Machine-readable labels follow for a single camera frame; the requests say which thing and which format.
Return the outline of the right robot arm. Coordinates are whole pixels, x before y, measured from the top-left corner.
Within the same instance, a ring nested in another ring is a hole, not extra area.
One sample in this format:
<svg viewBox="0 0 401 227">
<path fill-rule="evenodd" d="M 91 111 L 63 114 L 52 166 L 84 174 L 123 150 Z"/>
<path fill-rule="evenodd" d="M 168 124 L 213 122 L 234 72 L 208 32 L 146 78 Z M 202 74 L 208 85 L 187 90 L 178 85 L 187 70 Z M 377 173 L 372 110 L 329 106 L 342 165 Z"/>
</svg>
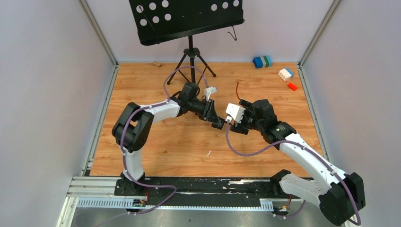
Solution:
<svg viewBox="0 0 401 227">
<path fill-rule="evenodd" d="M 267 100 L 254 103 L 240 100 L 226 108 L 226 132 L 246 135 L 249 130 L 260 132 L 268 146 L 247 156 L 255 156 L 275 148 L 296 161 L 312 177 L 312 181 L 288 170 L 275 174 L 270 191 L 275 197 L 297 196 L 317 206 L 334 225 L 350 222 L 360 226 L 360 210 L 365 207 L 364 182 L 360 175 L 346 173 L 315 151 L 288 123 L 277 120 L 272 104 Z"/>
</svg>

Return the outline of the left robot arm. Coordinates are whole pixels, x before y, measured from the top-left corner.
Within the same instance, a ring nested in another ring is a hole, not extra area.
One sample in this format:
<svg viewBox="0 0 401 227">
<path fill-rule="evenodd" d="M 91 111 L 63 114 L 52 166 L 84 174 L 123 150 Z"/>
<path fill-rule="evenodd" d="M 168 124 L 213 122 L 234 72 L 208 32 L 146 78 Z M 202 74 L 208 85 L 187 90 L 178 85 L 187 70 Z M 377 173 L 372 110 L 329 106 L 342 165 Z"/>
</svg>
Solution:
<svg viewBox="0 0 401 227">
<path fill-rule="evenodd" d="M 147 142 L 153 124 L 169 118 L 194 113 L 200 120 L 211 123 L 221 130 L 225 124 L 214 107 L 210 96 L 217 92 L 216 87 L 207 87 L 202 98 L 198 98 L 200 87 L 193 82 L 184 84 L 182 90 L 168 96 L 166 100 L 150 105 L 128 103 L 112 129 L 112 135 L 120 146 L 124 170 L 121 174 L 125 193 L 140 195 L 147 188 L 143 180 L 144 170 L 141 151 Z"/>
</svg>

